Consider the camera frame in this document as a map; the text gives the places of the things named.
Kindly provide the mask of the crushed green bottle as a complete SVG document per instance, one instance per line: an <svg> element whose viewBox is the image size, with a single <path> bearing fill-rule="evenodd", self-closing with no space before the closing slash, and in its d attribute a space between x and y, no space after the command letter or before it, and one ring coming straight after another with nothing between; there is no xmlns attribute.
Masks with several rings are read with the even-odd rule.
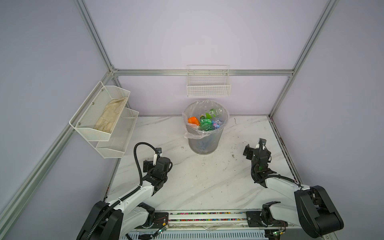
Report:
<svg viewBox="0 0 384 240"><path fill-rule="evenodd" d="M210 119L200 119L200 130L201 131L213 131L215 127Z"/></svg>

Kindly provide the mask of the orange label bottle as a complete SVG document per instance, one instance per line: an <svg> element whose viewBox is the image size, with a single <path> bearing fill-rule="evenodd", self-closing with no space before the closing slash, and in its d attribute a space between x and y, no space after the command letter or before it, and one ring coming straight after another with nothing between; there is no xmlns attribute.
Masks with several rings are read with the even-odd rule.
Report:
<svg viewBox="0 0 384 240"><path fill-rule="evenodd" d="M188 123L196 126L200 126L200 121L196 117L190 117L188 118Z"/></svg>

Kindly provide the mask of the clear bottle green label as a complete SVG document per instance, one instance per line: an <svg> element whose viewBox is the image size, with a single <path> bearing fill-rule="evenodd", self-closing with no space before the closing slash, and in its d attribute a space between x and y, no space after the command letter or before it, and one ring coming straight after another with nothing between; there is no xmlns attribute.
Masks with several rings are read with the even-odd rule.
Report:
<svg viewBox="0 0 384 240"><path fill-rule="evenodd" d="M221 108L215 108L215 109L210 109L209 111L203 113L200 116L200 119L215 119L221 116L223 113L223 109Z"/></svg>

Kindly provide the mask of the clear bottle light-blue label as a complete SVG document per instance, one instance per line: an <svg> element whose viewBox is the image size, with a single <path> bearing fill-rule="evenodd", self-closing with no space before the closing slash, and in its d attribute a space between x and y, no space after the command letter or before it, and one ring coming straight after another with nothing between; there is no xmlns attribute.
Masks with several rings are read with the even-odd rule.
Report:
<svg viewBox="0 0 384 240"><path fill-rule="evenodd" d="M223 121L221 119L218 119L218 118L211 119L211 121L212 121L212 125L213 125L214 129L220 128L221 125L223 124Z"/></svg>

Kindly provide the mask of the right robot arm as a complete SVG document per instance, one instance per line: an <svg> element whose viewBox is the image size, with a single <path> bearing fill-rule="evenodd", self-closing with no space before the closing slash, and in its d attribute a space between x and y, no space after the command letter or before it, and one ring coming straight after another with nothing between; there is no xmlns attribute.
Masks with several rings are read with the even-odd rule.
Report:
<svg viewBox="0 0 384 240"><path fill-rule="evenodd" d="M263 204L260 211L248 211L249 226L268 228L281 224L281 230L266 235L269 239L277 240L285 233L288 224L301 227L314 239L342 230L344 221L323 187L300 184L269 168L272 153L266 147L266 142L265 139L259 139L255 148L245 146L243 155L251 161L251 177L254 183L282 194L293 204L272 201Z"/></svg>

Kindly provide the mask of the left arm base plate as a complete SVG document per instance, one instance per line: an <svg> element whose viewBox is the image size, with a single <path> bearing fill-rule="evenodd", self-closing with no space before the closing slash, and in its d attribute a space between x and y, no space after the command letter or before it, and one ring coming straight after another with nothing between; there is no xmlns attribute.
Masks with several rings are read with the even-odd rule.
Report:
<svg viewBox="0 0 384 240"><path fill-rule="evenodd" d="M141 225L144 229L159 229L168 222L169 213L167 212L154 212L149 214L145 223Z"/></svg>

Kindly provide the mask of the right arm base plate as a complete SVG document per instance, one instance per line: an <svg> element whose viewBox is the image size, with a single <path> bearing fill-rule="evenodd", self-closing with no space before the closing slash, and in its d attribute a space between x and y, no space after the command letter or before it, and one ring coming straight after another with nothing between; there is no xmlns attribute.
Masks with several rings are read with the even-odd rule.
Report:
<svg viewBox="0 0 384 240"><path fill-rule="evenodd" d="M246 211L246 218L249 227L284 227L287 222L276 220L272 217L270 207L275 204L280 204L280 201L272 201L263 204L260 210Z"/></svg>

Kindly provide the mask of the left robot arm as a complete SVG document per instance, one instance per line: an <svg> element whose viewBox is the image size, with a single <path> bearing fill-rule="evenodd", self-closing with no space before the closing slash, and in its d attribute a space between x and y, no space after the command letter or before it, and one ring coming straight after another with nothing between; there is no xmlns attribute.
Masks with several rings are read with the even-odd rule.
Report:
<svg viewBox="0 0 384 240"><path fill-rule="evenodd" d="M143 168L137 157L137 148L145 145L154 150L154 159L145 160ZM162 149L140 142L134 147L134 159L139 171L140 183L134 189L111 202L99 201L91 209L78 240L118 240L134 228L153 225L155 208L144 203L167 182L173 167L169 158L162 157Z"/></svg>

